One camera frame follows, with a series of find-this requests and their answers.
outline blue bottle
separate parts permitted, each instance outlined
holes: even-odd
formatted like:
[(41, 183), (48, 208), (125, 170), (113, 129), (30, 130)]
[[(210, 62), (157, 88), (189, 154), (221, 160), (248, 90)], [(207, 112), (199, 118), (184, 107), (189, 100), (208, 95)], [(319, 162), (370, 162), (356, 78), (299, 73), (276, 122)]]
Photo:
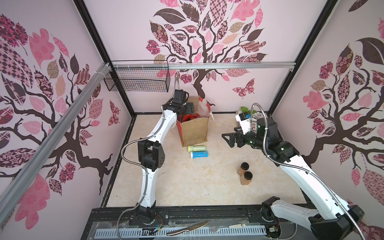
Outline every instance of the blue bottle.
[(197, 157), (208, 157), (208, 152), (190, 152), (191, 158), (197, 158)]

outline butterfly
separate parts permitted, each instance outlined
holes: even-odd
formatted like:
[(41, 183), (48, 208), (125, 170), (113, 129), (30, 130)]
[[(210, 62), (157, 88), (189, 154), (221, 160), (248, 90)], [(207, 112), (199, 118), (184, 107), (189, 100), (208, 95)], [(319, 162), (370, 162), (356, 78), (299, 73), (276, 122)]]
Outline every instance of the butterfly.
[(109, 105), (111, 106), (111, 110), (112, 110), (112, 116), (109, 118), (109, 121), (108, 121), (108, 126), (112, 125), (112, 124), (117, 124), (119, 122), (119, 108), (118, 107), (115, 107), (115, 104), (110, 100), (109, 101)]
[(253, 85), (255, 84), (255, 79), (252, 79), (251, 81), (249, 81), (247, 83), (247, 85), (245, 86), (245, 88), (234, 88), (232, 90), (234, 90), (236, 93), (239, 94), (240, 97), (244, 98), (244, 96), (247, 94), (247, 93), (253, 93), (254, 94), (254, 90), (255, 88), (252, 87)]

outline fork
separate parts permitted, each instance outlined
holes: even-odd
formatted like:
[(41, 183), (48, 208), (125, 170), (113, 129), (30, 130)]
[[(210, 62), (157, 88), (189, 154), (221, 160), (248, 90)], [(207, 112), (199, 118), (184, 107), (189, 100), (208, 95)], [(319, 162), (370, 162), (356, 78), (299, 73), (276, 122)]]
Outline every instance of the fork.
[(209, 231), (210, 232), (218, 232), (224, 228), (239, 228), (239, 227), (245, 227), (245, 224), (242, 223), (242, 224), (235, 224), (235, 225), (229, 225), (229, 226), (224, 226), (224, 227), (212, 226), (212, 227), (209, 227)]

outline aluminum rail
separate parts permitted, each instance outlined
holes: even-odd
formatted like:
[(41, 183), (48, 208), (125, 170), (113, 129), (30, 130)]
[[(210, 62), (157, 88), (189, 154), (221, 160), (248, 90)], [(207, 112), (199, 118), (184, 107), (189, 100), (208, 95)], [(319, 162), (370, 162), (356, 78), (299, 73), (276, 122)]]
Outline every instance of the aluminum rail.
[(103, 65), (99, 67), (68, 111), (65, 112), (51, 133), (37, 148), (35, 154), (33, 154), (31, 159), (23, 166), (22, 170), (7, 189), (5, 189), (0, 197), (0, 225), (8, 218), (20, 198), (35, 180), (36, 175), (57, 147), (65, 132), (109, 71), (110, 67), (108, 63), (103, 63)]

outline dark brown leaf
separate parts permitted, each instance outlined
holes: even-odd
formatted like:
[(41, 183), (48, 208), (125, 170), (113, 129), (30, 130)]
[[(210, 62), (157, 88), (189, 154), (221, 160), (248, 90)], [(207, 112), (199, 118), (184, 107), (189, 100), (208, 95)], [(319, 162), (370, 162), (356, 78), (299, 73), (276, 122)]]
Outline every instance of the dark brown leaf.
[(185, 21), (185, 17), (176, 11), (175, 9), (172, 8), (164, 8), (155, 13), (153, 16), (160, 16), (164, 18), (165, 21), (171, 23), (171, 24), (177, 24), (177, 23), (182, 23)]

